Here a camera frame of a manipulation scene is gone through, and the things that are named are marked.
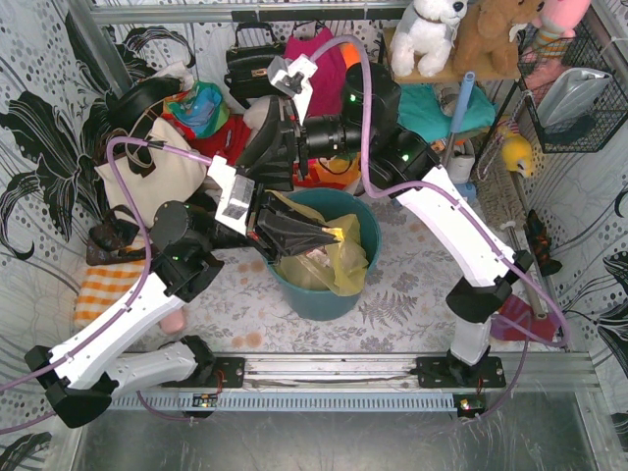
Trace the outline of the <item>yellow plastic trash bag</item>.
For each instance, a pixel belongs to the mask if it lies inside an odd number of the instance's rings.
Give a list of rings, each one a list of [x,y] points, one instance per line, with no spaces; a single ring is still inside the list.
[[[301,254],[282,258],[272,270],[297,288],[340,297],[359,294],[364,289],[367,271],[374,264],[381,235],[368,207],[344,191],[329,188],[306,189],[279,197],[305,216],[331,228],[342,228],[343,242],[322,246],[330,256],[329,266]]]

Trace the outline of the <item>teal plastic trash bin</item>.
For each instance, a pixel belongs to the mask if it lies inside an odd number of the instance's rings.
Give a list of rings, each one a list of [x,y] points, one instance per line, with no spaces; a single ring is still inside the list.
[[[348,313],[366,289],[382,247],[382,231],[366,203],[337,189],[311,188],[286,202],[345,230],[346,240],[268,264],[288,306],[307,320],[331,321]]]

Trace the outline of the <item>light blue floor squeegee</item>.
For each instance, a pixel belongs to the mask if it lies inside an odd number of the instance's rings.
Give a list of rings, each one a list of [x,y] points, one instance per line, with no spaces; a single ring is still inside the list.
[[[460,131],[465,113],[467,111],[468,102],[473,90],[474,83],[475,73],[472,71],[467,72],[460,83],[460,90],[455,103],[454,113],[452,115],[449,127],[449,134],[446,140],[445,153],[441,159],[441,163],[444,168],[448,157],[452,154],[456,134]],[[467,183],[453,184],[456,186],[467,185]]]

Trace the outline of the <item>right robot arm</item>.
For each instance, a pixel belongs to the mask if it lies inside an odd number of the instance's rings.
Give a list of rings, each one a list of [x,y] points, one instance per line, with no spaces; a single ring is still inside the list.
[[[415,214],[463,273],[445,299],[456,324],[446,356],[436,361],[434,380],[460,386],[487,380],[497,369],[490,355],[491,318],[531,266],[530,253],[496,238],[463,200],[427,142],[398,123],[401,87],[384,66],[351,66],[340,112],[310,117],[309,80],[316,71],[306,56],[270,63],[264,75],[272,88],[268,114],[237,165],[267,189],[292,191],[315,158],[367,157],[360,169],[369,185]]]

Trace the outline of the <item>red fabric bag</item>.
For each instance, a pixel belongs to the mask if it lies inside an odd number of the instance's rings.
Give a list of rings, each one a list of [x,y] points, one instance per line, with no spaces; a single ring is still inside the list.
[[[251,129],[244,122],[243,115],[232,115],[211,136],[190,140],[188,144],[204,156],[219,155],[229,165],[233,165],[245,148],[250,133]]]

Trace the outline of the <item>cream canvas tote bag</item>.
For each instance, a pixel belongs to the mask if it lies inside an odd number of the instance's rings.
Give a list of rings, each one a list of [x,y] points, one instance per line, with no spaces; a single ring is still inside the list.
[[[183,150],[191,150],[181,133],[162,118],[153,122],[147,137]],[[207,167],[163,149],[143,147],[139,150],[147,151],[149,157],[148,168],[139,167],[139,173],[131,169],[131,164],[135,162],[130,161],[127,156],[117,158],[115,162],[144,225],[151,228],[154,216],[163,203],[171,200],[186,201],[201,187]],[[131,209],[109,163],[96,167],[96,172],[104,182],[110,208],[124,205]]]

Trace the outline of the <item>orange plush toy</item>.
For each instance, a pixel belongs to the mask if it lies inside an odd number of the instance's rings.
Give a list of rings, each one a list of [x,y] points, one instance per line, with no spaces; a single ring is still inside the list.
[[[340,45],[340,52],[347,69],[360,62],[360,54],[353,44],[344,43]]]

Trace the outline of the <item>black leather handbag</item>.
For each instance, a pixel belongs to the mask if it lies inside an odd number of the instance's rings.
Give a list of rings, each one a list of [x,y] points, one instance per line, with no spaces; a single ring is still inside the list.
[[[270,42],[260,46],[244,47],[239,33],[246,29],[264,29]],[[268,78],[268,67],[276,57],[283,57],[285,45],[274,35],[270,24],[263,22],[241,23],[235,30],[235,43],[226,51],[228,72],[224,83],[230,96],[244,109],[250,107],[249,100],[277,93]]]

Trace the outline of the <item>orange checkered cloth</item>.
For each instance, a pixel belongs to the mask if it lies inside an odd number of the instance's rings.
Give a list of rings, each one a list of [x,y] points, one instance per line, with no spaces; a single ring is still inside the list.
[[[75,305],[74,325],[82,329],[97,319],[139,279],[141,261],[89,267]]]

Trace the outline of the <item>wooden shelf rack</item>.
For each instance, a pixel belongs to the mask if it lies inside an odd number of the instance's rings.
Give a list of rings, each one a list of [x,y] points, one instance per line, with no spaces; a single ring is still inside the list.
[[[429,84],[432,88],[434,84],[452,85],[461,83],[463,75],[456,74],[451,67],[451,59],[447,60],[445,68],[437,75],[425,78],[422,77],[416,70],[408,77],[398,78],[392,75],[392,78],[400,85],[402,84]],[[503,106],[509,107],[511,101],[514,98],[517,82],[520,79],[519,73],[510,74],[509,76],[500,76],[491,65],[491,61],[487,54],[482,54],[477,63],[475,73],[475,85],[477,85],[487,96],[489,101],[494,105],[496,110],[495,120],[499,124],[505,120],[505,115],[508,113],[504,110],[501,116],[498,117],[500,109]],[[496,131],[491,131],[491,124],[489,127],[476,129],[474,131],[458,132],[456,134],[455,142],[459,143],[462,140],[470,139],[471,137],[480,138],[481,136],[487,137],[489,140],[494,138]]]

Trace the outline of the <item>black round hat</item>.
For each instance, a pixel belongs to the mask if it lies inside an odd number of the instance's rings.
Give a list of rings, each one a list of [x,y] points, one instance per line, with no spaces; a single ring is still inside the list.
[[[147,78],[120,98],[111,98],[107,102],[107,119],[114,129],[128,131],[146,109],[179,93],[182,86],[179,78]]]

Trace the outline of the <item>brown teddy bear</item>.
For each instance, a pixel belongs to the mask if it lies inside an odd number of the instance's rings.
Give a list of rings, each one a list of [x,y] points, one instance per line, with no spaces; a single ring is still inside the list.
[[[452,67],[464,74],[487,54],[493,69],[502,76],[518,71],[518,46],[511,31],[530,24],[543,10],[541,0],[485,0],[469,7],[458,28]]]

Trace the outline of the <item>yellow plush duck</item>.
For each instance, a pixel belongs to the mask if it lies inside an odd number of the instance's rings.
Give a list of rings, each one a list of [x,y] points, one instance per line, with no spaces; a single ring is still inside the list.
[[[501,138],[500,155],[506,170],[530,178],[535,169],[531,143],[520,133],[516,123],[500,123],[497,132]]]

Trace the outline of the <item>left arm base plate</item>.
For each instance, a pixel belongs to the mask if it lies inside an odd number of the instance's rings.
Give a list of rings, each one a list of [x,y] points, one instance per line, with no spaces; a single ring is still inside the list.
[[[243,385],[244,370],[244,357],[219,356],[211,370],[205,368],[184,380],[163,383],[161,387],[240,389]]]

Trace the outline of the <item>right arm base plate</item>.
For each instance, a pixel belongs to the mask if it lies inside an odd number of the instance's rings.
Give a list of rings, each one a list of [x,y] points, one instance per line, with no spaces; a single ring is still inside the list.
[[[506,386],[501,360],[488,356],[469,366],[455,357],[417,357],[410,374],[423,389],[500,389]]]

